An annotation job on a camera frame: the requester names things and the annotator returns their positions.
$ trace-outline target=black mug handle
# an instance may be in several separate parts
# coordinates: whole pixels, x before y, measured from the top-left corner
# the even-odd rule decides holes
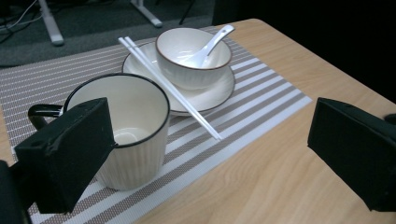
[[[32,105],[27,116],[37,130],[44,128],[48,123],[44,117],[59,118],[62,105]]]

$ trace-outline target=white chopsticks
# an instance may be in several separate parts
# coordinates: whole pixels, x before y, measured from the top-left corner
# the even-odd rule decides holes
[[[201,116],[201,114],[190,104],[189,101],[175,88],[175,86],[163,76],[160,69],[152,65],[152,62],[146,57],[146,55],[140,50],[140,48],[132,41],[131,38],[126,36],[125,38],[119,38],[120,43],[127,48],[136,59],[141,62],[148,71],[155,76],[164,88],[166,88],[189,112],[190,114],[204,127],[207,129],[212,136],[220,140],[222,139],[218,132]]]

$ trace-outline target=placemat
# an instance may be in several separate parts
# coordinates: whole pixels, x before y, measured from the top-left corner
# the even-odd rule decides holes
[[[203,30],[212,34],[217,31],[215,27]],[[235,89],[227,102],[205,115],[223,140],[212,138],[191,117],[173,116],[163,168],[147,185],[116,191],[93,179],[71,214],[43,215],[33,205],[29,209],[33,222],[132,223],[312,101],[231,38],[224,41],[233,51],[230,66]],[[1,70],[0,100],[11,146],[35,132],[27,118],[30,106],[62,105],[80,83],[121,72],[128,54],[117,45]]]

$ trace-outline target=wooden table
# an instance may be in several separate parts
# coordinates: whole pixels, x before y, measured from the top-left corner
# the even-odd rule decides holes
[[[313,99],[137,223],[396,223],[369,211],[315,152],[307,136],[318,97],[382,118],[396,104],[368,89],[265,22],[238,21],[230,38]],[[13,163],[3,117],[0,159]]]

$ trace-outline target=mug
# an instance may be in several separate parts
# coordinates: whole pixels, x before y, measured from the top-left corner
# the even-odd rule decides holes
[[[125,73],[95,77],[76,87],[64,105],[33,105],[28,117],[39,130],[47,124],[44,117],[57,118],[75,105],[102,97],[107,98],[118,145],[95,177],[111,189],[138,188],[158,174],[167,144],[169,99],[152,80]]]

